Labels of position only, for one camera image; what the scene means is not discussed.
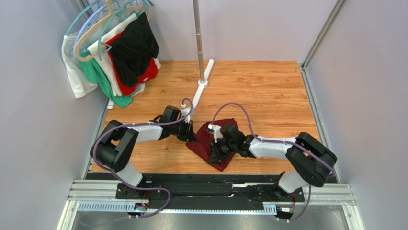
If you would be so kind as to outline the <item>dark red cloth napkin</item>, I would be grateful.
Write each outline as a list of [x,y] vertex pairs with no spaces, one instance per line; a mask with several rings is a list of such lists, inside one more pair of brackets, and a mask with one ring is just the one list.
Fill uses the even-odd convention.
[[[205,161],[205,163],[208,163],[208,160],[210,158],[210,153],[211,153],[211,147],[210,147],[210,142],[214,140],[214,135],[210,134],[208,130],[208,125],[211,122],[206,122],[204,123],[200,129],[196,133],[196,138],[197,141],[195,142],[188,142],[186,143],[186,146],[188,149],[190,149],[193,153],[195,153],[197,156],[199,156],[201,159]],[[213,168],[223,171],[231,162],[231,160],[234,157],[234,153],[230,154],[228,159],[221,162],[221,163],[216,163],[216,164],[209,164]]]

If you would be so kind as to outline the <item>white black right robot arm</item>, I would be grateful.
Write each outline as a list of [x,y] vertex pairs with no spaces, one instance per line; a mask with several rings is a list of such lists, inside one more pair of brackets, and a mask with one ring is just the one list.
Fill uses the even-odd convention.
[[275,183],[278,190],[292,193],[307,184],[323,187],[333,175],[337,156],[309,133],[294,138],[265,138],[244,135],[232,123],[224,126],[209,124],[214,136],[210,143],[209,164],[226,161],[232,153],[244,158],[277,158],[288,160],[293,170],[284,172]]

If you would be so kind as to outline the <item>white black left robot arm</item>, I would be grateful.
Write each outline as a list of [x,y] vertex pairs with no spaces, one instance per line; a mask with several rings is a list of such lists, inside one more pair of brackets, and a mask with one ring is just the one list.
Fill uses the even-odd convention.
[[167,106],[162,115],[139,124],[123,124],[116,120],[108,123],[90,150],[94,162],[113,173],[125,185],[134,188],[143,175],[130,163],[134,146],[141,142],[163,140],[170,135],[184,142],[196,141],[193,122],[194,108],[182,106],[180,110]]

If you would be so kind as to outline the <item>metal pole white base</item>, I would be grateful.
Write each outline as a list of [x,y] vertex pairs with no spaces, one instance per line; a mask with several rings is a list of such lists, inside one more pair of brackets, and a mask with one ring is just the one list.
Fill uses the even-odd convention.
[[197,83],[197,90],[193,98],[193,107],[197,108],[199,101],[203,95],[204,90],[208,87],[208,78],[213,69],[214,60],[208,60],[207,65],[204,65],[204,55],[203,55],[203,43],[202,43],[202,31],[200,23],[200,13],[199,13],[199,1],[193,0],[193,13],[194,13],[194,23],[195,23],[195,36],[197,42],[197,55],[198,55],[198,65],[199,65],[199,80]]

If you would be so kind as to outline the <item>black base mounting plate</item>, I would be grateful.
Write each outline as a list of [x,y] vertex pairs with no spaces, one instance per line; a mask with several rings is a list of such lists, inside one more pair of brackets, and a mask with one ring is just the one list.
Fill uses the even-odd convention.
[[105,172],[91,172],[87,180],[113,183],[112,198],[131,202],[130,211],[261,211],[267,202],[292,208],[312,202],[314,188],[281,194],[278,175],[146,173],[139,189],[132,189]]

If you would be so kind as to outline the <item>red shirt on hanger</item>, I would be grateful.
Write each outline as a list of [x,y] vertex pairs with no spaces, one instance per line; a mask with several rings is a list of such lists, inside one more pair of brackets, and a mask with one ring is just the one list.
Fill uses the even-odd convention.
[[[106,44],[108,44],[108,45],[111,47],[111,44],[112,44],[117,38],[119,38],[121,34],[122,34],[122,33],[120,33],[120,34],[114,36],[113,38],[111,38],[110,40],[108,40],[108,41],[106,42]],[[131,94],[135,91],[137,85],[140,85],[140,84],[142,84],[142,83],[144,83],[144,82],[146,82],[146,81],[148,81],[148,80],[151,80],[151,79],[155,78],[155,77],[157,76],[157,74],[158,74],[158,67],[157,67],[157,64],[156,64],[156,62],[155,62],[155,58],[152,58],[152,60],[150,61],[150,66],[147,68],[147,70],[145,71],[145,73],[144,73],[142,76],[139,77],[139,83],[133,85],[132,87],[127,87],[127,86],[123,85],[123,84],[119,81],[119,77],[118,77],[118,75],[117,75],[117,72],[116,72],[116,69],[115,69],[115,66],[114,66],[114,64],[113,64],[112,57],[111,57],[109,51],[108,51],[108,55],[109,55],[109,58],[110,58],[110,60],[111,60],[112,65],[113,65],[114,76],[115,76],[115,78],[116,78],[116,80],[117,80],[117,83],[118,83],[118,86],[119,86],[119,89],[120,89],[122,95],[131,95]]]

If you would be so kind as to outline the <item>black shirt on hanger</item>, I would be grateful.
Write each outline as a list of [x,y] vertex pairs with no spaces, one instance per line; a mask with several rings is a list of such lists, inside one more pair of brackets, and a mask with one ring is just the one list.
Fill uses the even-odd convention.
[[146,13],[133,20],[111,44],[109,51],[119,81],[132,87],[139,83],[150,66],[152,58],[159,54],[159,45],[150,28]]

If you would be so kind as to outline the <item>white shirt on hanger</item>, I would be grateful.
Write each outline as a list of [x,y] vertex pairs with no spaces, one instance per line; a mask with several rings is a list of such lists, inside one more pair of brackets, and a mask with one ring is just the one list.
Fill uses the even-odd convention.
[[[132,20],[129,20],[129,19],[125,20],[126,27],[131,22]],[[74,92],[75,98],[81,98],[85,96],[86,94],[90,93],[91,91],[95,90],[97,88],[97,84],[89,82],[79,65],[79,61],[67,55],[67,50],[64,48],[64,45],[68,45],[70,41],[71,40],[68,40],[68,38],[64,36],[64,40],[62,44],[62,58],[66,66],[67,76],[68,76],[71,88]],[[122,95],[119,89],[117,80],[114,76],[113,65],[111,63],[109,55],[107,53],[103,53],[102,61],[100,61],[97,58],[93,58],[93,59],[99,64],[103,72],[106,74],[111,84],[114,96],[124,96]],[[155,59],[155,62],[157,64],[158,69],[160,69],[161,64],[159,63],[159,61]],[[142,92],[144,90],[144,87],[145,87],[145,82],[140,85],[137,85],[135,91],[129,96],[134,96]]]

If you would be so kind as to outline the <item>green shirt on hanger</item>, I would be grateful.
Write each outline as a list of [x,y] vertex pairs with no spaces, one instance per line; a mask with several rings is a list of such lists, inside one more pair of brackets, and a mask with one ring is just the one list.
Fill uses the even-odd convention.
[[114,96],[106,74],[94,59],[86,62],[79,60],[79,65],[88,81],[99,85],[103,93],[120,108],[127,107],[133,101],[131,96]]

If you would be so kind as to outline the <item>teal clothes hanger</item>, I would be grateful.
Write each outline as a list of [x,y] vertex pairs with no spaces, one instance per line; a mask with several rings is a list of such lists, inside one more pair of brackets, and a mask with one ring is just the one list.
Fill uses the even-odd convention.
[[[134,20],[142,13],[146,13],[150,19],[150,8],[154,3],[150,0],[103,0],[103,5],[106,7],[97,16],[97,22],[81,36],[74,47],[76,60],[101,60],[102,54],[111,49],[106,41],[124,30],[125,20]],[[74,45],[77,33],[70,32],[70,35],[66,35],[71,40],[68,45],[64,45],[69,57],[72,57],[69,50]]]

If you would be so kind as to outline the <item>light blue clothes hanger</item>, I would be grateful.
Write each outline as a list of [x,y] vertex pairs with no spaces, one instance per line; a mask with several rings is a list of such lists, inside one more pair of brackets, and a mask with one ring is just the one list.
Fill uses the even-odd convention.
[[74,19],[74,21],[72,22],[72,24],[70,25],[70,27],[67,30],[66,35],[70,35],[71,30],[73,29],[73,27],[75,26],[76,22],[83,16],[85,15],[88,10],[91,10],[93,8],[93,6],[97,6],[97,10],[95,12],[93,12],[85,21],[85,23],[83,24],[82,28],[79,30],[79,32],[77,33],[74,45],[70,48],[69,50],[69,54],[76,59],[75,54],[74,54],[74,47],[77,44],[77,42],[79,41],[79,39],[81,38],[81,36],[88,31],[92,25],[94,25],[97,21],[96,18],[97,16],[100,14],[100,12],[106,7],[106,5],[103,5],[103,1],[102,0],[95,0],[93,3],[87,5],[78,15],[77,17]]

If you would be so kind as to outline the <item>aluminium corner post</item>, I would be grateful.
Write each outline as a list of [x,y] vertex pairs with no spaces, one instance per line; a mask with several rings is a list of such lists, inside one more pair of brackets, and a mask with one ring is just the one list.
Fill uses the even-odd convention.
[[329,31],[331,30],[333,24],[335,23],[336,19],[338,18],[340,12],[342,11],[344,5],[347,3],[347,0],[337,0],[333,9],[331,10],[328,18],[326,19],[323,27],[321,28],[320,32],[316,40],[314,41],[313,45],[310,48],[305,60],[303,61],[301,67],[302,69],[307,69],[308,66],[311,64],[313,58],[317,54],[320,46],[324,42],[325,38],[327,37]]

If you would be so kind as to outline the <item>aluminium frame rail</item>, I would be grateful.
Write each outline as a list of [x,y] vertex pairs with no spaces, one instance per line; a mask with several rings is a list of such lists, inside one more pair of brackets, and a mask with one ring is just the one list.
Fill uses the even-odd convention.
[[335,180],[278,198],[275,175],[146,177],[146,191],[131,190],[105,173],[74,180],[58,229],[364,228],[350,185]]

